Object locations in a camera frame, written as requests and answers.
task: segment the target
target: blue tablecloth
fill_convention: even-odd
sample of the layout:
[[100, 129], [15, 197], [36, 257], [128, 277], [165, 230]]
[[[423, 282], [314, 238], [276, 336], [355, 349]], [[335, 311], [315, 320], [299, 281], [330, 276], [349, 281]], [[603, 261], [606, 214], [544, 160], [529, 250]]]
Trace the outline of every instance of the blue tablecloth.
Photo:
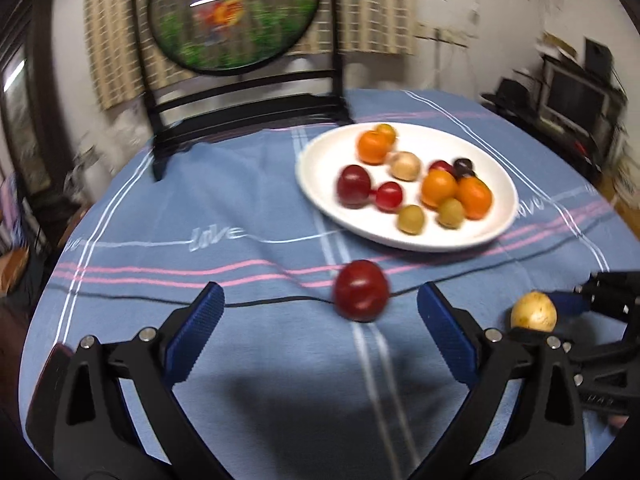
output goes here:
[[[481, 326], [532, 289], [572, 288], [592, 270], [640, 267], [640, 246], [581, 176], [527, 134], [465, 98], [443, 92], [348, 94], [359, 121], [423, 124], [494, 156], [520, 195], [513, 227], [462, 254], [411, 254], [368, 242], [323, 217], [294, 177], [309, 140], [334, 127], [300, 126], [198, 144], [174, 155], [156, 183], [150, 154], [136, 156], [92, 207], [65, 248], [22, 354], [26, 417], [56, 341], [75, 348], [159, 326], [209, 280], [228, 303], [330, 296], [339, 267], [368, 258], [393, 290], [429, 280]], [[117, 299], [110, 296], [137, 296]], [[620, 338], [597, 315], [561, 323], [577, 340]], [[145, 449], [164, 458], [128, 381], [124, 389]], [[508, 420], [511, 384], [478, 458]], [[350, 323], [326, 304], [299, 301], [227, 309], [175, 395], [204, 441], [238, 479], [401, 479], [429, 452], [466, 395], [425, 329], [415, 293], [394, 298], [374, 324]], [[588, 463], [609, 429], [585, 415]]]

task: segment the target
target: curtain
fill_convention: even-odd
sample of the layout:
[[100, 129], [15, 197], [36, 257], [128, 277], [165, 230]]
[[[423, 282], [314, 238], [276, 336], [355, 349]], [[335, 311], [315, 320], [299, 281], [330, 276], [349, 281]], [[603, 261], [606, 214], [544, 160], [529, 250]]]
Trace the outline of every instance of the curtain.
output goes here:
[[[153, 89], [195, 76], [169, 61], [155, 44], [146, 22], [146, 0], [138, 1], [138, 23], [149, 83]], [[345, 52], [412, 54], [415, 0], [340, 0]], [[129, 0], [84, 0], [84, 26], [91, 75], [103, 109], [142, 93]], [[329, 0], [321, 0], [312, 26], [290, 54], [321, 54], [331, 49]]]

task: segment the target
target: white plate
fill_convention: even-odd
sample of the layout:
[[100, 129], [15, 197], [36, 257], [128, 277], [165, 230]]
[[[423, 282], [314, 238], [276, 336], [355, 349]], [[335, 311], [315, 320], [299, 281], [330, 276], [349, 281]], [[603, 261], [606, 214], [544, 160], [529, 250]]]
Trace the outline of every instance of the white plate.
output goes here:
[[[296, 177], [309, 200], [338, 224], [375, 242], [421, 252], [457, 251], [489, 242], [505, 232], [518, 211], [518, 192], [511, 177], [491, 156], [474, 145], [451, 134], [417, 126], [391, 123], [398, 132], [395, 149], [412, 152], [423, 165], [434, 160], [452, 162], [456, 158], [469, 158], [475, 165], [478, 178], [494, 194], [494, 204], [482, 220], [466, 220], [458, 230], [443, 229], [435, 220], [436, 214], [425, 209], [427, 224], [422, 234], [411, 236], [398, 230], [396, 215], [380, 212], [373, 204], [361, 209], [348, 209], [340, 205], [335, 195], [335, 183], [340, 171], [349, 164], [364, 166], [373, 185], [395, 180], [386, 165], [370, 166], [356, 156], [356, 141], [360, 134], [378, 123], [349, 124], [328, 131], [308, 144], [296, 165]], [[420, 186], [423, 174], [416, 182], [399, 182], [404, 189], [404, 204], [420, 204]]]

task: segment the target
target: orange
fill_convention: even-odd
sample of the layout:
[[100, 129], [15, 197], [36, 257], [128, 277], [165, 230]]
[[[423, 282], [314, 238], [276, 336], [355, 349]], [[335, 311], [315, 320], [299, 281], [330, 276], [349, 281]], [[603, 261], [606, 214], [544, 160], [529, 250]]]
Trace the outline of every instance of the orange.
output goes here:
[[365, 164], [382, 164], [390, 149], [385, 137], [373, 130], [360, 136], [357, 148], [358, 157]]
[[424, 204], [437, 208], [447, 198], [453, 198], [458, 190], [456, 179], [448, 171], [431, 170], [422, 181], [420, 192]]
[[494, 194], [491, 193], [487, 184], [474, 176], [460, 180], [456, 198], [462, 203], [466, 217], [470, 220], [484, 218], [494, 202]]
[[383, 137], [389, 145], [389, 149], [396, 143], [396, 130], [391, 124], [379, 124], [376, 126], [376, 131]]

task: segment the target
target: television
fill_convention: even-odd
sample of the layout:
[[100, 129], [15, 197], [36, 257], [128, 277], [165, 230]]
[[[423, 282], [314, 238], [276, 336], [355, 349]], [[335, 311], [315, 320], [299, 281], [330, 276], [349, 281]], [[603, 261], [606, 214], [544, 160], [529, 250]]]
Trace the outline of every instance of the television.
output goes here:
[[589, 137], [600, 153], [608, 152], [611, 125], [616, 123], [619, 110], [607, 89], [571, 68], [548, 63], [538, 110], [541, 118], [565, 131]]
[[555, 70], [546, 108], [568, 126], [594, 134], [603, 113], [606, 94], [574, 76]]

